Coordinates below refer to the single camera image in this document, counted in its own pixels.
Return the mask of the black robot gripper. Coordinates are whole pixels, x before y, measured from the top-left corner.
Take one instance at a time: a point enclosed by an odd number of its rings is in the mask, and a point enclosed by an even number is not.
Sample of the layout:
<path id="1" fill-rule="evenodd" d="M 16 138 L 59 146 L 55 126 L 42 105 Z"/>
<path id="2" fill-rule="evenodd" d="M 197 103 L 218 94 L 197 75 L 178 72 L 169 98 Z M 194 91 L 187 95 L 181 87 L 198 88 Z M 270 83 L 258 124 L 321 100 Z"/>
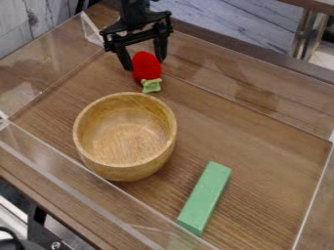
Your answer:
<path id="1" fill-rule="evenodd" d="M 114 52 L 124 70 L 132 71 L 132 59 L 127 47 L 143 41 L 154 41 L 154 53 L 160 62 L 167 57 L 169 37 L 174 32 L 170 11 L 144 11 L 119 18 L 100 30 L 104 39 L 104 51 Z"/>

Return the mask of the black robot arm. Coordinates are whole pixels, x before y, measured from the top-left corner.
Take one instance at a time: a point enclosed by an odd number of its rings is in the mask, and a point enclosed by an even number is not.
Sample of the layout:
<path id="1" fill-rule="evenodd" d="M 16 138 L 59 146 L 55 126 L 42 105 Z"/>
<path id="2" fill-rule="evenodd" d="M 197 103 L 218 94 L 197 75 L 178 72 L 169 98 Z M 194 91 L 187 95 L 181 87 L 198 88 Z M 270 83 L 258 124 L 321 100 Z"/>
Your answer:
<path id="1" fill-rule="evenodd" d="M 154 54 L 160 62 L 167 57 L 169 37 L 174 32 L 173 13 L 154 12 L 150 2 L 158 0 L 118 0 L 119 19 L 99 31 L 106 52 L 116 54 L 123 69 L 134 70 L 127 47 L 143 41 L 154 43 Z"/>

